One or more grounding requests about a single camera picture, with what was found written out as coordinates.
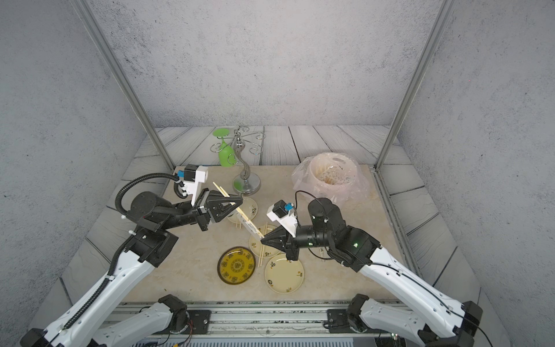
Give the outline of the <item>chopsticks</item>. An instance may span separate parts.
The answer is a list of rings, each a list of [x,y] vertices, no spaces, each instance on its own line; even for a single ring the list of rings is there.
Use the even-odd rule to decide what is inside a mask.
[[[229,198],[230,195],[218,184],[216,184],[215,182],[213,182],[215,188],[226,198]],[[236,209],[234,210],[234,215],[236,216],[236,227],[241,228],[240,224],[242,223],[248,223],[251,221],[251,219],[248,217],[247,214],[245,214],[245,212],[237,205],[235,204]]]

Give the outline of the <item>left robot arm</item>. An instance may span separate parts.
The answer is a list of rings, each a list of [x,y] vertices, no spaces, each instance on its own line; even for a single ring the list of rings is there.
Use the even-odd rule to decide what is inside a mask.
[[[188,324],[187,306],[168,294],[144,311],[108,328],[102,324],[124,297],[159,267],[178,241],[170,229],[197,224],[203,231],[222,221],[243,202],[204,189],[195,204],[173,204],[152,192],[134,198],[123,214],[136,224],[132,235],[114,253],[107,273],[76,304],[46,328],[32,328],[22,346],[131,346],[167,330],[180,320]]]

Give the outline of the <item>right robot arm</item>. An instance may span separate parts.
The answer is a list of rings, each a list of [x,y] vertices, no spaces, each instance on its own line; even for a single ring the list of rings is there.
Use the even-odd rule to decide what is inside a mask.
[[[483,315],[480,306],[472,301],[459,302],[426,283],[377,239],[348,225],[331,200],[314,199],[308,213],[311,223],[302,226],[294,205],[276,202],[268,208],[267,217],[279,226],[261,243],[284,252],[290,261],[298,260],[302,249],[326,247],[332,260],[370,278],[407,306],[399,309],[358,294],[345,311],[346,326],[353,332],[389,332],[418,346],[475,344]]]

